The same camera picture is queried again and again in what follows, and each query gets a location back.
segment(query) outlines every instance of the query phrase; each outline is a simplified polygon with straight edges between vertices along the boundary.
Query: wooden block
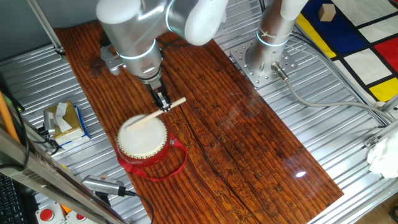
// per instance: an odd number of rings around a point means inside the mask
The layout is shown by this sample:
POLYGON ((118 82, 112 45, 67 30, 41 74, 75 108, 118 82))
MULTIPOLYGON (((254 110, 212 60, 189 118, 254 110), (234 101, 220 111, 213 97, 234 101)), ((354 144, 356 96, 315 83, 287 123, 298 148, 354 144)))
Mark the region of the wooden block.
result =
MULTIPOLYGON (((98 22, 56 33, 116 147, 125 120, 157 110, 147 88, 124 68, 110 74, 100 59, 98 22)), ((168 33, 159 39, 176 38, 168 33)), ((130 175, 137 193, 153 204, 155 223, 307 223, 343 195, 214 40, 164 52, 170 97, 187 102, 159 118, 187 147, 188 160, 179 174, 160 182, 130 175)), ((177 152, 170 152, 160 175, 180 165, 177 152)))
POLYGON ((319 20, 322 22, 331 22, 336 14, 336 8, 334 4, 322 4, 319 10, 319 20))

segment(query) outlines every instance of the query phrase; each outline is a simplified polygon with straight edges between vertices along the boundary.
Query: wooden stick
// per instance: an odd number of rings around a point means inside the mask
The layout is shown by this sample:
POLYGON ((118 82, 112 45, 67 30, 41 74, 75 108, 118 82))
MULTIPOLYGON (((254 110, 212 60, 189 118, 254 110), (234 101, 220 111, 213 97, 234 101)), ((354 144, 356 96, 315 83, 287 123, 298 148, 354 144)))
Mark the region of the wooden stick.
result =
MULTIPOLYGON (((178 106, 178 105, 180 105, 180 104, 186 102, 186 100, 187 100, 187 99, 186 99, 185 97, 183 97, 183 98, 181 98, 181 99, 179 99, 179 100, 174 101, 174 103, 173 103, 173 104, 171 105, 171 107, 170 107, 170 110, 173 109, 174 107, 176 107, 176 106, 178 106)), ((132 127, 133 127, 134 125, 141 124, 141 123, 143 123, 143 122, 145 122, 145 121, 148 121, 148 120, 150 120, 150 119, 152 119, 152 118, 155 118, 155 117, 161 115, 162 113, 164 113, 164 111, 162 111, 162 110, 155 111, 155 112, 151 113, 150 115, 147 115, 147 116, 145 116, 145 117, 143 117, 143 118, 141 118, 141 119, 138 119, 137 121, 135 121, 135 122, 133 122, 133 123, 127 125, 127 126, 125 127, 125 129, 126 129, 127 131, 128 131, 128 130, 131 130, 132 127)))

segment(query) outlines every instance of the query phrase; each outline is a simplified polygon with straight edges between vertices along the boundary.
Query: robotic arm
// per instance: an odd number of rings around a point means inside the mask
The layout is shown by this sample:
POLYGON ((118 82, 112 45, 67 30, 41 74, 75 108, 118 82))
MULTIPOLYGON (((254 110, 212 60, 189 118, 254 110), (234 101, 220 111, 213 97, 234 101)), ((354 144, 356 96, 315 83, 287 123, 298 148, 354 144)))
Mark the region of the robotic arm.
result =
POLYGON ((99 0, 97 17, 111 41, 101 48, 101 58, 109 71, 119 74, 127 68, 148 88, 162 110, 171 106, 162 81, 162 55, 156 38, 168 31, 199 46, 213 38, 225 18, 228 0, 99 0))

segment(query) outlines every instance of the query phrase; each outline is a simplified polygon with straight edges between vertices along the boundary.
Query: tissue box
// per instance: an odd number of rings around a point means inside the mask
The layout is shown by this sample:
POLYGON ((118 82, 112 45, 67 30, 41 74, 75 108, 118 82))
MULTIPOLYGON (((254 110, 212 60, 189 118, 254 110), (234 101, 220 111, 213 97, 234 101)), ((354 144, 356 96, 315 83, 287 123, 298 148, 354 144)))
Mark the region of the tissue box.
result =
POLYGON ((79 108, 78 108, 77 106, 74 106, 74 107, 75 107, 75 111, 76 111, 76 114, 77 114, 77 116, 78 116, 80 125, 81 125, 82 128, 83 128, 84 134, 83 134, 82 136, 80 136, 80 138, 71 140, 71 141, 69 141, 69 142, 67 142, 67 143, 65 143, 65 144, 63 144, 63 145, 61 145, 61 147, 62 147, 64 150, 73 149, 74 147, 77 147, 77 146, 79 146, 79 145, 81 145, 81 144, 83 144, 83 143, 86 143, 86 142, 88 142, 88 141, 90 140, 90 137, 89 137, 89 135, 88 135, 87 128, 86 128, 86 126, 85 126, 85 124, 84 124, 84 122, 83 122, 83 117, 82 117, 82 115, 81 115, 81 113, 80 113, 80 110, 79 110, 79 108))
MULTIPOLYGON (((67 105, 66 109, 64 111, 62 111, 63 112, 62 114, 65 113, 62 116, 62 119, 64 121, 66 121, 66 123, 71 128, 66 131, 61 131, 61 128, 58 125, 58 123, 55 124, 54 139, 60 146, 85 135, 82 125, 80 123, 80 120, 78 118, 78 115, 75 111, 75 107, 73 106, 72 102, 70 100, 67 100, 62 103, 65 103, 67 105)), ((54 117, 57 117, 57 108, 58 108, 58 105, 55 105, 55 106, 49 107, 45 110, 54 114, 54 117)))

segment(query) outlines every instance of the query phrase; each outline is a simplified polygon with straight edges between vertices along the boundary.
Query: wooden board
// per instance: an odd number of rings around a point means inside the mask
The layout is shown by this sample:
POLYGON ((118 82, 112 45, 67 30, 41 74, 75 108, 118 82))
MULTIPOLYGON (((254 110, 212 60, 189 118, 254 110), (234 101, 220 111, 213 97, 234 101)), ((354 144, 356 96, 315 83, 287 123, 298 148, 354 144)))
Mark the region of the wooden board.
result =
MULTIPOLYGON (((116 147, 125 120, 157 108, 138 78, 124 69, 109 73, 100 59, 97 22, 56 31, 116 147)), ((306 223, 343 195, 214 40, 202 47, 169 46, 165 54, 170 97, 187 102, 160 118, 189 157, 184 170, 165 181, 131 175, 137 192, 152 202, 156 223, 306 223), (299 172, 305 175, 296 177, 299 172)), ((158 175, 171 173, 181 160, 173 151, 158 175)))

